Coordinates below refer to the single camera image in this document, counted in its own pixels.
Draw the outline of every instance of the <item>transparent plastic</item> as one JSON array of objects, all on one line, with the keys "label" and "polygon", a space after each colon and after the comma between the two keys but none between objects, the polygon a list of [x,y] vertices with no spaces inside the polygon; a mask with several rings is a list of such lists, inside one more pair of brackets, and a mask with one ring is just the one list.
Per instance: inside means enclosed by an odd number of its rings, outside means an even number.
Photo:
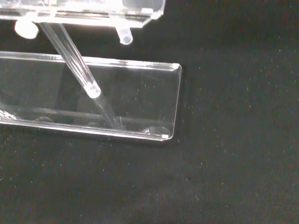
[{"label": "transparent plastic", "polygon": [[47,35],[55,49],[62,56],[67,66],[73,72],[90,98],[97,98],[101,89],[85,64],[80,52],[71,40],[62,24],[41,23],[42,30]]},{"label": "transparent plastic", "polygon": [[0,19],[142,28],[164,6],[165,0],[0,0]]},{"label": "transparent plastic", "polygon": [[179,64],[83,60],[105,96],[90,98],[60,55],[0,52],[0,123],[149,140],[173,136]]}]

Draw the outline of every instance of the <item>acrylic base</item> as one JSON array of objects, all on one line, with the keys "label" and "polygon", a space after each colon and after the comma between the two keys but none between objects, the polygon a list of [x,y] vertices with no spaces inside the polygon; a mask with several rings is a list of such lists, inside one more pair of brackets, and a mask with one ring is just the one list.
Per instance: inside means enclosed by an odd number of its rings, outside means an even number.
[{"label": "acrylic base", "polygon": [[173,136],[179,64],[84,61],[101,87],[97,99],[59,55],[0,52],[0,123],[161,141]]}]

